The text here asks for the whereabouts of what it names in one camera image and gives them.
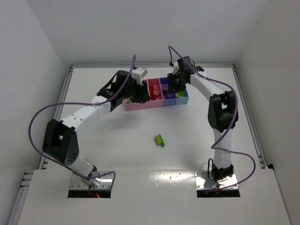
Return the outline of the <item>purple arch lego brick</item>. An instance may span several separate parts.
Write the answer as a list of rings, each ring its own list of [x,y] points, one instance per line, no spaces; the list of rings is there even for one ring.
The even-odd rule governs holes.
[[[167,84],[161,85],[161,89],[162,89],[162,91],[167,91],[168,85]]]

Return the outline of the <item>green and lime brick stack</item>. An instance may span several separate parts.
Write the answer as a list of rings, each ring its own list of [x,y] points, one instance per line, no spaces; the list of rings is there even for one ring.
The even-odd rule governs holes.
[[[160,135],[156,135],[155,138],[154,138],[155,142],[157,145],[162,145],[163,144],[163,141],[161,139],[161,136]]]

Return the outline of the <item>thin green plate brick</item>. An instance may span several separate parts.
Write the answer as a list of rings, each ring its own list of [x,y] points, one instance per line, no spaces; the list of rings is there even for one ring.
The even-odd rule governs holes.
[[[165,142],[164,142],[164,140],[163,140],[161,134],[158,135],[158,144],[159,144],[160,146],[162,146],[162,147],[165,146]]]

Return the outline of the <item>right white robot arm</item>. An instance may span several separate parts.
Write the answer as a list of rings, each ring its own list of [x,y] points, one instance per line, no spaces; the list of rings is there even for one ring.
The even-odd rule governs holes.
[[[214,182],[233,175],[231,159],[232,129],[238,120],[237,99],[234,91],[221,89],[216,82],[204,77],[201,66],[190,65],[191,59],[184,57],[170,62],[173,72],[167,75],[168,93],[177,93],[190,84],[200,91],[209,102],[208,122],[213,129],[215,143],[212,145],[214,158],[208,166],[208,176]]]

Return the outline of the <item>lime lego brick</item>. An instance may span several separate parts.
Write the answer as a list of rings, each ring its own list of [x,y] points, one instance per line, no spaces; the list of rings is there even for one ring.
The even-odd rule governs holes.
[[[177,98],[182,98],[182,97],[184,97],[183,91],[177,92],[177,93],[176,93],[176,97],[177,97]]]

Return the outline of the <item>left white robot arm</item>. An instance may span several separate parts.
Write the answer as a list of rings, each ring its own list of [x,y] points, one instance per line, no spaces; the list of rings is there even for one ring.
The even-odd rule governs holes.
[[[119,70],[87,105],[61,120],[49,121],[43,152],[83,180],[95,179],[97,169],[80,154],[78,135],[126,99],[138,104],[149,101],[147,83],[143,80],[146,74],[145,68],[134,68],[130,73]]]

